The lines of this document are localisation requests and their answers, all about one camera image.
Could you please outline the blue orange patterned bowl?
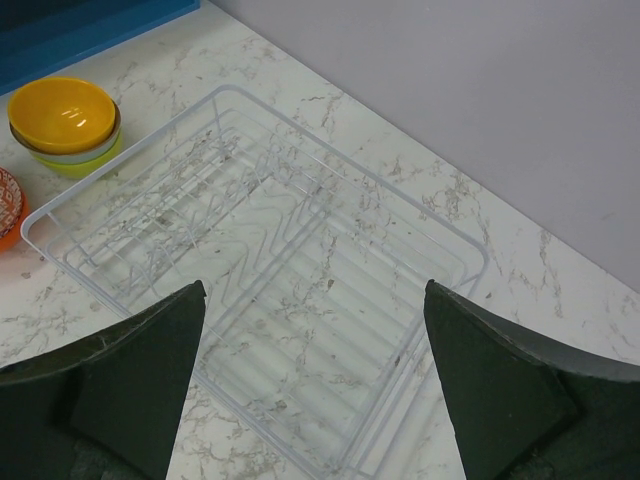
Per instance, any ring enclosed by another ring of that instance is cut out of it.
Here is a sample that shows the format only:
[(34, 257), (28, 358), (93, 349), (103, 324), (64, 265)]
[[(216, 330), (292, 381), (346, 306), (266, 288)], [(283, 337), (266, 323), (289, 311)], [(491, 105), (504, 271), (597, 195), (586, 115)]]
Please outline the blue orange patterned bowl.
[(23, 207), (23, 192), (18, 181), (10, 172), (1, 169), (1, 237), (16, 226)]

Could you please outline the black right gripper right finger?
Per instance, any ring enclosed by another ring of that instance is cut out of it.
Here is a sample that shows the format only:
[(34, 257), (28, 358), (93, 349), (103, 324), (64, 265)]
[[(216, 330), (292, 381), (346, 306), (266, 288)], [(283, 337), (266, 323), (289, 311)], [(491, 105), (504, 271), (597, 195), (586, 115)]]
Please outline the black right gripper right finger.
[(469, 479), (636, 479), (639, 368), (430, 280), (424, 318)]

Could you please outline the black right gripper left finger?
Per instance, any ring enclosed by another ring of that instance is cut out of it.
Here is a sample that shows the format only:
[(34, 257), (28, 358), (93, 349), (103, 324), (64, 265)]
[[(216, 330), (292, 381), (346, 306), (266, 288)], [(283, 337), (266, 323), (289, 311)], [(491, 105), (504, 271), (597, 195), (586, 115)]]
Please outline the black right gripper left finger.
[(165, 478), (205, 298), (195, 281), (92, 335), (2, 367), (2, 478)]

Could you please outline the yellow bowl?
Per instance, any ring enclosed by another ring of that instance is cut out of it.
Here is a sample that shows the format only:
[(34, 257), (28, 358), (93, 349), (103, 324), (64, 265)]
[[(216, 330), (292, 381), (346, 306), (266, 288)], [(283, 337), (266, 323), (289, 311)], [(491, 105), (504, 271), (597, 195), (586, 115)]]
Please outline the yellow bowl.
[(8, 102), (9, 123), (33, 147), (75, 154), (106, 140), (116, 110), (99, 86), (71, 77), (47, 77), (17, 89)]

